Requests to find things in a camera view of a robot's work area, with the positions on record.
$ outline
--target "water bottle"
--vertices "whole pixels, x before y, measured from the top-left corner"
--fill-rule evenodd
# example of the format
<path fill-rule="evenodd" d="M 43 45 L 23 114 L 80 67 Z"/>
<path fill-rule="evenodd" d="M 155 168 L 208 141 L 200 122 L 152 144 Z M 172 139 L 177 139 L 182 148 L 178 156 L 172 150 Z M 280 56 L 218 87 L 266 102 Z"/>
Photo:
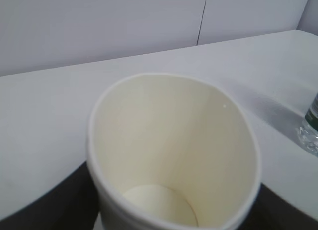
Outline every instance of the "water bottle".
<path fill-rule="evenodd" d="M 309 107 L 297 133 L 305 149 L 318 157 L 318 94 Z"/>

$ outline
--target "paper cup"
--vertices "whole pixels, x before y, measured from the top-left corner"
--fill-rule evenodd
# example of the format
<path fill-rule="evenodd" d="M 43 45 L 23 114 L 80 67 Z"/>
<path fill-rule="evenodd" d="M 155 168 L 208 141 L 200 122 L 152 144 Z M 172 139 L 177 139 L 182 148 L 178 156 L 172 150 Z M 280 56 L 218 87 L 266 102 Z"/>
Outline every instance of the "paper cup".
<path fill-rule="evenodd" d="M 127 78 L 89 121 L 88 167 L 107 230 L 234 230 L 257 195 L 259 156 L 234 102 L 191 78 Z"/>

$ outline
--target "cup rim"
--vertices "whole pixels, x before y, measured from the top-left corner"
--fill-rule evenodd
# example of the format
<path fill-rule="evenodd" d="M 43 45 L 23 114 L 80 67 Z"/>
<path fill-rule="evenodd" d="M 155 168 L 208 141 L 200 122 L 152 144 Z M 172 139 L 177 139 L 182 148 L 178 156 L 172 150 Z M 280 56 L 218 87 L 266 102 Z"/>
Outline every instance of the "cup rim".
<path fill-rule="evenodd" d="M 94 122 L 96 113 L 100 107 L 100 104 L 105 99 L 105 97 L 114 90 L 117 86 L 130 81 L 132 79 L 142 77 L 142 76 L 170 76 L 170 77 L 178 77 L 183 78 L 191 81 L 195 81 L 198 83 L 202 83 L 208 86 L 211 86 L 215 88 L 217 91 L 221 92 L 223 95 L 226 96 L 238 109 L 240 112 L 240 115 L 243 117 L 247 129 L 252 136 L 252 140 L 254 143 L 254 149 L 256 154 L 256 174 L 255 178 L 252 184 L 252 189 L 250 190 L 250 193 L 248 197 L 244 200 L 243 204 L 240 206 L 238 211 L 230 217 L 221 227 L 218 228 L 202 228 L 202 227 L 190 227 L 186 225 L 179 225 L 175 223 L 171 223 L 165 220 L 161 220 L 159 218 L 156 218 L 148 213 L 145 213 L 144 211 L 136 208 L 132 203 L 130 203 L 128 200 L 126 200 L 119 192 L 111 185 L 111 183 L 103 176 L 101 167 L 98 164 L 97 156 L 95 154 L 95 148 L 94 148 L 94 142 L 92 141 L 92 138 L 94 137 Z M 240 221 L 242 222 L 242 218 L 245 218 L 247 215 L 249 209 L 253 205 L 254 200 L 256 199 L 256 196 L 259 192 L 259 188 L 261 185 L 261 155 L 260 155 L 260 148 L 259 144 L 256 138 L 256 135 L 254 131 L 252 130 L 252 127 L 246 118 L 245 114 L 241 110 L 241 107 L 225 92 L 224 90 L 219 89 L 218 87 L 212 86 L 210 83 L 202 81 L 198 78 L 186 76 L 186 75 L 176 75 L 176 74 L 169 74 L 169 73 L 140 73 L 132 76 L 125 77 L 124 79 L 121 79 L 120 81 L 114 83 L 109 88 L 107 88 L 102 95 L 99 97 L 97 102 L 95 103 L 92 112 L 89 117 L 88 121 L 88 132 L 87 132 L 87 162 L 88 162 L 88 169 L 90 174 L 93 177 L 94 182 L 96 185 L 100 185 L 102 187 L 103 191 L 111 198 L 111 200 L 121 209 L 121 211 L 127 213 L 130 216 L 133 216 L 134 218 L 148 224 L 151 226 L 156 226 L 156 228 L 162 228 L 162 229 L 170 229 L 170 230 L 227 230 L 231 229 L 232 227 L 236 226 Z"/>

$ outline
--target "white wall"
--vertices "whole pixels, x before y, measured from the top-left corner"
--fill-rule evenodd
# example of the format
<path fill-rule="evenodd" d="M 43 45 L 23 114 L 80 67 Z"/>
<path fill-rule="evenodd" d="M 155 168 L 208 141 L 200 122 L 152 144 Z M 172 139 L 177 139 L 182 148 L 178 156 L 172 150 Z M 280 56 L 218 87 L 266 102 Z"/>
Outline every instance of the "white wall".
<path fill-rule="evenodd" d="M 307 0 L 207 0 L 199 44 L 291 30 Z M 205 0 L 0 0 L 0 76 L 197 44 Z"/>
<path fill-rule="evenodd" d="M 205 0 L 0 0 L 0 76 L 196 45 Z"/>
<path fill-rule="evenodd" d="M 318 35 L 318 0 L 308 0 L 297 29 Z"/>
<path fill-rule="evenodd" d="M 199 44 L 294 30 L 307 0 L 207 0 Z"/>

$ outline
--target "table surface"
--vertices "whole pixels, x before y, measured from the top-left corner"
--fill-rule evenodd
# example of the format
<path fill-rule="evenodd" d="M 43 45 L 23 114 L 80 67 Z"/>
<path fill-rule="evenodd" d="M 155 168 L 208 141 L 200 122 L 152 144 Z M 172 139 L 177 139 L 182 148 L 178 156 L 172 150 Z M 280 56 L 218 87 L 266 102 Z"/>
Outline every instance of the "table surface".
<path fill-rule="evenodd" d="M 303 31 L 0 77 L 0 219 L 85 161 L 92 106 L 138 73 L 187 75 L 232 96 L 258 138 L 263 183 L 318 220 L 318 158 L 295 131 L 318 91 L 318 37 Z"/>

